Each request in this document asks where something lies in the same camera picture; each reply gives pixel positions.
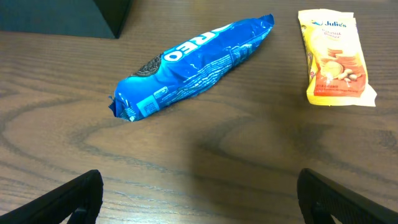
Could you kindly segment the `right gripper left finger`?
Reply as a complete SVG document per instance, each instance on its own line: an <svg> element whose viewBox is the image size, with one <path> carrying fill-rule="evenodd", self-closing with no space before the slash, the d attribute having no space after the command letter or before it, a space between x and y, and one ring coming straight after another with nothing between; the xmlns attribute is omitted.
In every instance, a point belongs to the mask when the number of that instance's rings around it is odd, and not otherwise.
<svg viewBox="0 0 398 224"><path fill-rule="evenodd" d="M103 203L103 180L90 170L41 197L1 215L1 224L95 224Z"/></svg>

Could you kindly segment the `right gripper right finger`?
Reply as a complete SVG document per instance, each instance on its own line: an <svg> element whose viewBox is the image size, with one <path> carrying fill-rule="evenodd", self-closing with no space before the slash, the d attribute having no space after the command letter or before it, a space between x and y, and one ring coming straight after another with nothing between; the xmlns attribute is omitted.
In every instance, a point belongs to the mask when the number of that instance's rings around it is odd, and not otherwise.
<svg viewBox="0 0 398 224"><path fill-rule="evenodd" d="M397 212L308 168L300 171L297 196L306 224L397 224Z"/></svg>

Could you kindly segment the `blue Oreo cookie pack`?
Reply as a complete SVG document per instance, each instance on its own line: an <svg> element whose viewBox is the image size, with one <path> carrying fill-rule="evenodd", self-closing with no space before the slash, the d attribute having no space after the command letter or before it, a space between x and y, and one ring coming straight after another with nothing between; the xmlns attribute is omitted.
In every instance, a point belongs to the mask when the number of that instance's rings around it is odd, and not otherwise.
<svg viewBox="0 0 398 224"><path fill-rule="evenodd" d="M274 24L271 14L244 19L166 50L118 83L109 108L117 118L139 121L207 91L247 60Z"/></svg>

